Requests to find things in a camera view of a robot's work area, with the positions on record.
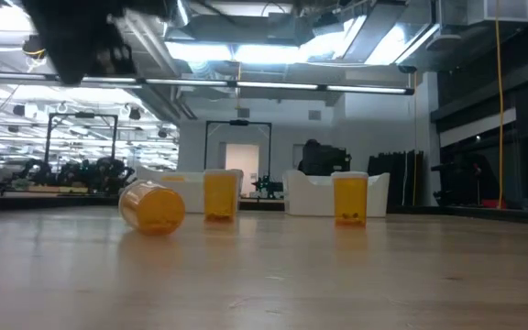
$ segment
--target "white wall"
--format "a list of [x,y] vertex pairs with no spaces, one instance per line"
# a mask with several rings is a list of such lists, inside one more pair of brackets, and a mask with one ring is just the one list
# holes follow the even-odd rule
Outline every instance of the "white wall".
[[[237,101],[234,99],[189,98],[186,103],[203,120],[237,118]],[[240,100],[240,106],[250,109],[250,121],[309,127],[330,125],[333,118],[333,107],[326,106],[325,101],[282,100],[279,103],[276,100],[244,99]],[[321,111],[321,121],[309,121],[309,110]]]
[[[216,124],[209,126],[212,134],[208,140],[207,168],[213,169],[218,164],[218,152],[221,142],[233,144],[253,144],[259,146],[259,176],[268,168],[268,129],[261,126],[230,126]],[[178,171],[204,170],[204,133],[205,122],[181,123],[181,141],[179,145]],[[271,175],[274,180],[281,180],[286,170],[292,169],[292,148],[295,144],[304,144],[314,138],[322,144],[332,144],[330,126],[292,126],[273,124]]]
[[439,136],[430,121],[438,107],[436,73],[425,73],[415,96],[345,94],[335,104],[332,140],[352,155],[352,171],[366,171],[370,156],[381,152],[423,151],[423,196],[435,205],[433,192],[440,189],[439,174],[431,167],[439,164]]
[[399,95],[345,95],[345,115],[333,123],[332,137],[335,146],[352,155],[352,171],[366,171],[370,156],[413,148],[410,100]]

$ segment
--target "doorway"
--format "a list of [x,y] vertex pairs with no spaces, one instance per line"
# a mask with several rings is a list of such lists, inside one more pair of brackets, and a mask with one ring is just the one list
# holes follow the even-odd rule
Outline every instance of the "doorway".
[[256,191],[252,184],[258,179],[259,146],[249,144],[226,144],[225,145],[225,169],[242,170],[244,180],[242,181],[241,195],[249,197],[251,192]]

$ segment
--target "wooden table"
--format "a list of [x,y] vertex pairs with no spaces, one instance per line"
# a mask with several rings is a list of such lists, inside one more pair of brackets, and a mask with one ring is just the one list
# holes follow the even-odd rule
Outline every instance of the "wooden table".
[[429,215],[0,213],[0,329],[528,329],[528,225]]

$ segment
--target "yellow bottle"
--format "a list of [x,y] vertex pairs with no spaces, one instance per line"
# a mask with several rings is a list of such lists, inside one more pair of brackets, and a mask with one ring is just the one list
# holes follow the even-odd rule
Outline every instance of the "yellow bottle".
[[205,220],[233,221],[237,212],[237,174],[206,170],[203,179]]
[[335,172],[334,184],[336,225],[366,225],[368,175],[364,172]]
[[145,235],[168,235],[184,220],[184,202],[179,194],[152,181],[138,180],[119,197],[119,213]]

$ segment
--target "yellow cable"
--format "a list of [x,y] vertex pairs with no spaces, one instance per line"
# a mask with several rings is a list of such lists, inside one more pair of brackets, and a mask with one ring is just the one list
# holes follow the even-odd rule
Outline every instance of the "yellow cable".
[[504,91],[502,90],[502,63],[501,63],[501,29],[499,24],[499,11],[501,0],[496,0],[496,62],[499,72],[499,96],[500,96],[500,138],[499,138],[499,204],[497,208],[502,208],[502,190],[504,186]]
[[41,55],[44,51],[46,51],[45,49],[41,49],[41,50],[38,50],[38,51],[24,51],[24,54],[26,55]]
[[412,206],[417,198],[417,72],[414,73],[414,179],[412,181]]

